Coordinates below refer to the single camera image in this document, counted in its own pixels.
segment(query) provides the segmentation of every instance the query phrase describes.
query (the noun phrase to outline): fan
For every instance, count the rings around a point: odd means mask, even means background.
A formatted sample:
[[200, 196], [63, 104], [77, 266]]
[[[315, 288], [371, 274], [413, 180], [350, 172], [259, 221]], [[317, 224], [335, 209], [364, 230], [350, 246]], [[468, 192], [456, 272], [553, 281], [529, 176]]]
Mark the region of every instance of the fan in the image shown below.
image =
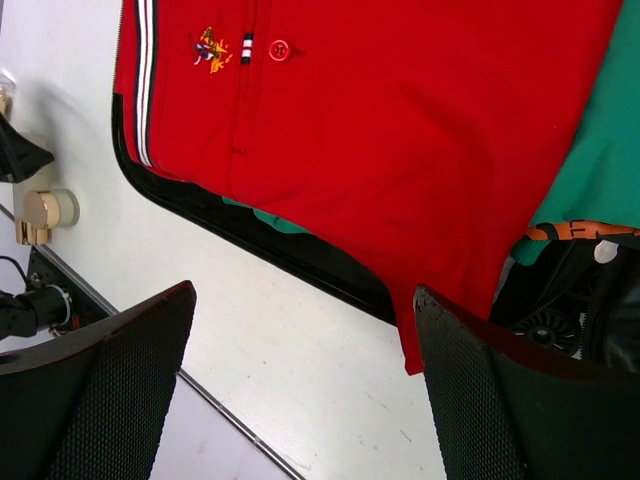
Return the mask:
[[524, 336], [543, 348], [551, 348], [572, 356], [580, 348], [580, 323], [567, 315], [544, 308], [523, 318], [511, 327], [518, 336]]

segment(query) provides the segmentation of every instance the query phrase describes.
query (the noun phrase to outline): white floor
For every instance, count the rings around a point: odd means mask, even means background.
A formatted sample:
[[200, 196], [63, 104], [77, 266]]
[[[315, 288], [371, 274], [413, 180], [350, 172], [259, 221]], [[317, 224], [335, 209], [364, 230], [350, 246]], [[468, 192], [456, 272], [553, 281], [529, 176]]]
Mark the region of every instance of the white floor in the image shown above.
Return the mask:
[[[14, 241], [13, 222], [0, 212], [0, 255], [27, 268], [29, 247]], [[8, 262], [0, 262], [0, 290], [21, 293], [24, 285]], [[41, 331], [31, 338], [8, 337], [0, 352], [51, 340]], [[165, 420], [151, 480], [285, 480], [287, 475], [238, 432], [211, 404], [178, 378]]]

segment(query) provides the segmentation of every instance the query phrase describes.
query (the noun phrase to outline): red button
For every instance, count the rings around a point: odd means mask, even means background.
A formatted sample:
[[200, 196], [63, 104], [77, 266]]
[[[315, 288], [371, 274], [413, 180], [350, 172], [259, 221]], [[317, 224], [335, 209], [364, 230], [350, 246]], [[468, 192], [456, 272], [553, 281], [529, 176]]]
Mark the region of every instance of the red button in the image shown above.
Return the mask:
[[276, 40], [269, 47], [269, 56], [276, 62], [284, 62], [291, 56], [291, 47], [284, 40]]

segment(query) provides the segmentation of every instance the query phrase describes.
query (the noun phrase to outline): black trim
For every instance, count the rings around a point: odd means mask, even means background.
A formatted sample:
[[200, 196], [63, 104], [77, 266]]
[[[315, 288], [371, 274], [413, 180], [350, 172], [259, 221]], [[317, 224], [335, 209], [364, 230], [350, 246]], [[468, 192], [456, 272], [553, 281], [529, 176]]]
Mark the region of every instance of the black trim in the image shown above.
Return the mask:
[[125, 143], [122, 97], [117, 94], [113, 96], [112, 128], [118, 164], [142, 196], [320, 290], [387, 323], [395, 323], [391, 296], [384, 284], [346, 253], [313, 235], [277, 232], [248, 208], [226, 205], [219, 195], [193, 184], [161, 178], [133, 162]]

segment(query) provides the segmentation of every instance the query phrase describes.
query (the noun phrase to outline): striped trim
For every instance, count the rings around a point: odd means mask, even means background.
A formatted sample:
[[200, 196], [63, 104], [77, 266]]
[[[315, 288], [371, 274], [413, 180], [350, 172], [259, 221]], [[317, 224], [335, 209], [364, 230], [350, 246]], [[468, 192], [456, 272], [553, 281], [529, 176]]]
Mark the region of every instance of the striped trim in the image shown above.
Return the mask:
[[253, 33], [245, 33], [244, 40], [242, 41], [242, 58], [240, 63], [242, 65], [249, 65], [251, 63], [251, 54], [253, 53]]
[[149, 159], [149, 124], [151, 119], [151, 98], [153, 95], [153, 78], [155, 73], [156, 45], [155, 18], [156, 1], [139, 0], [137, 4], [138, 38], [140, 52], [138, 55], [138, 76], [136, 81], [136, 145], [140, 161], [153, 166]]

